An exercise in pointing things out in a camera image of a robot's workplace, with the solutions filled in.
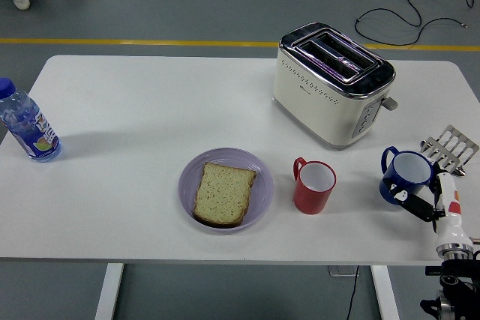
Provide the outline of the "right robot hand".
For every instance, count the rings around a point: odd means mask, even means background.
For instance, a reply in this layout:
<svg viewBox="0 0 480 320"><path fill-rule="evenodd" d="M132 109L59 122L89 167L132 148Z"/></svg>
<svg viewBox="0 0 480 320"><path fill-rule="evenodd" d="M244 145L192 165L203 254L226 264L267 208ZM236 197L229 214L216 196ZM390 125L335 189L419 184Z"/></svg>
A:
<svg viewBox="0 0 480 320"><path fill-rule="evenodd" d="M408 192L389 178L382 180L393 199L405 210L427 223L434 224L436 248L440 253L454 250L471 251L473 241L463 229L461 204L453 176L435 162L433 178L434 205Z"/></svg>

